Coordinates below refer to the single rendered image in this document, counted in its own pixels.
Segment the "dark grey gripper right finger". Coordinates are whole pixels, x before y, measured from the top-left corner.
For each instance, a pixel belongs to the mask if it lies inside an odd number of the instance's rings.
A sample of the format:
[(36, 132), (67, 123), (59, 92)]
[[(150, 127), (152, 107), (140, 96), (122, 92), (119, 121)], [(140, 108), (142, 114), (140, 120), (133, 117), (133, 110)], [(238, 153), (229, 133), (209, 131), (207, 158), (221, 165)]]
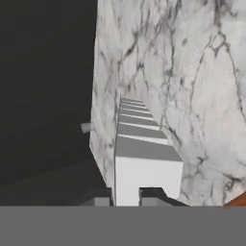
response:
[(170, 198), (161, 187), (141, 187), (139, 189), (141, 207), (185, 207), (185, 204)]

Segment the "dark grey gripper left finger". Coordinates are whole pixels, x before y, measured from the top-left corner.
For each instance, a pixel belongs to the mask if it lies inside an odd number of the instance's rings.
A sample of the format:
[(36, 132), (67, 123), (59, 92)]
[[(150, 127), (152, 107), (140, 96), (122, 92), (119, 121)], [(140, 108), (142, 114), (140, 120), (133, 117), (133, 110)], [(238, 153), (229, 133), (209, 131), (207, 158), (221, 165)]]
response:
[(111, 189), (90, 188), (81, 197), (79, 204), (85, 207), (110, 207), (112, 204)]

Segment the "white marble dining counter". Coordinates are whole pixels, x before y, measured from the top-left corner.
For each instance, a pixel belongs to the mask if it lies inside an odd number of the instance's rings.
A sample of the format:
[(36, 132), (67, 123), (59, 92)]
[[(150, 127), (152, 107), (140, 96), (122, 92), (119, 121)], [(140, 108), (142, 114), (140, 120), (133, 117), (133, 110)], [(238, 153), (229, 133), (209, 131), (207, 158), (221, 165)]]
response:
[(107, 186), (125, 99), (184, 160), (180, 201), (245, 192), (246, 0), (98, 0), (89, 146)]

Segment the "small grey knob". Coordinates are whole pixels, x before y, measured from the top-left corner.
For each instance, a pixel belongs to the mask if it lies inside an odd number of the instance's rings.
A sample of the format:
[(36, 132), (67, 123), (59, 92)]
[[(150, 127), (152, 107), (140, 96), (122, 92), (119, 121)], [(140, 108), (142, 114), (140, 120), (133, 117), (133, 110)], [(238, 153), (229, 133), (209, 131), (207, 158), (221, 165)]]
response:
[(82, 123), (81, 130), (84, 134), (94, 131), (95, 130), (94, 123), (93, 122)]

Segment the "orange-brown wooden object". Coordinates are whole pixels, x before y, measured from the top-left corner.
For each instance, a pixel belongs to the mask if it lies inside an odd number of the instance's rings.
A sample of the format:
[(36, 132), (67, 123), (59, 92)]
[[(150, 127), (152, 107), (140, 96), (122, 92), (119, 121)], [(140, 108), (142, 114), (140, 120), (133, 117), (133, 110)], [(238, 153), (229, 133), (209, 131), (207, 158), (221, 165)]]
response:
[(246, 192), (232, 199), (225, 207), (246, 207)]

